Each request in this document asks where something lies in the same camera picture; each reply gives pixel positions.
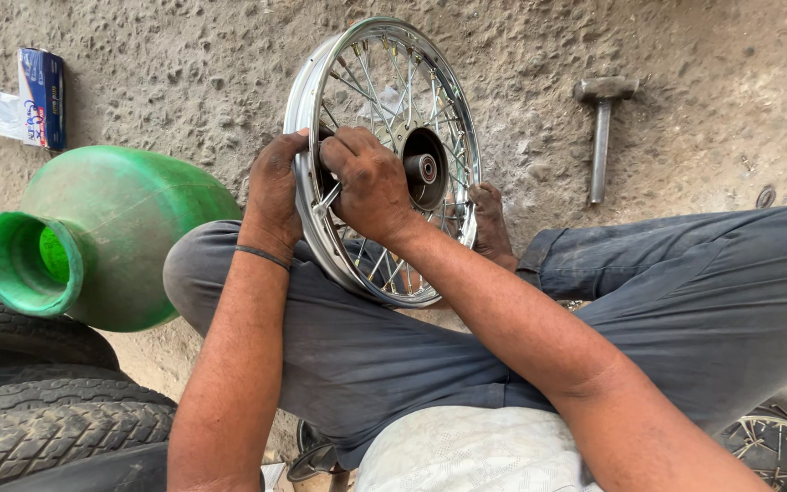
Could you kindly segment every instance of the white shirt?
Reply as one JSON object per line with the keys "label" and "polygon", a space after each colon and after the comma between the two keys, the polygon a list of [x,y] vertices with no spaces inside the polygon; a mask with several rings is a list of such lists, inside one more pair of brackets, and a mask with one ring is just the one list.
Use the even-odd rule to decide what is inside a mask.
{"label": "white shirt", "polygon": [[437,406],[390,424],[366,451],[355,492],[603,492],[559,415]]}

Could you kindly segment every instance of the man's right hand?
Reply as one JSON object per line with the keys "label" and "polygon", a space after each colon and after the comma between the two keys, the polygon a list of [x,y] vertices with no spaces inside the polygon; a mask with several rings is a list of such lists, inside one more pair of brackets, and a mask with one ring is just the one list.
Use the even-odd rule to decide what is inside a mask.
{"label": "man's right hand", "polygon": [[410,204],[402,161],[368,129],[339,127],[323,140],[321,162],[342,182],[333,212],[361,235],[390,248],[400,232],[423,221]]}

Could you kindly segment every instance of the man's left hand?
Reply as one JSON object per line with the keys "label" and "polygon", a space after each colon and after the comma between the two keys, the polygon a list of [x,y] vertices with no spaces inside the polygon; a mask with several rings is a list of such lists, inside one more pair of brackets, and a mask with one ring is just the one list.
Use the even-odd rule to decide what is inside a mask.
{"label": "man's left hand", "polygon": [[257,156],[248,180],[248,201],[239,244],[290,264],[302,221],[296,210],[296,176],[291,164],[309,147],[309,130],[279,135]]}

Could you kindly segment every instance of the hammer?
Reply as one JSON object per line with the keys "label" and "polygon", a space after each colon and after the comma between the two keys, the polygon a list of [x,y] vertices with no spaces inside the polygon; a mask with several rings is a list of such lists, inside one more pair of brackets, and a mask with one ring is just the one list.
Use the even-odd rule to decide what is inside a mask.
{"label": "hammer", "polygon": [[606,151],[609,141],[609,119],[612,103],[630,99],[639,88],[639,80],[618,77],[582,79],[573,86],[573,97],[579,103],[597,105],[597,128],[594,133],[594,163],[591,165],[591,203],[603,203],[606,195]]}

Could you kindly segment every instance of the wheel hub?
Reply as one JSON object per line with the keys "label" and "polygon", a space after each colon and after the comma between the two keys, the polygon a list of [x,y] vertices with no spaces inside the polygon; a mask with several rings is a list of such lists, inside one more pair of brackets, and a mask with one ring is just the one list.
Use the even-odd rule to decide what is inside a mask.
{"label": "wheel hub", "polygon": [[448,160],[439,137],[417,121],[401,123],[393,138],[402,144],[397,157],[406,168],[406,181],[412,205],[424,211],[435,210],[445,198],[448,186]]}

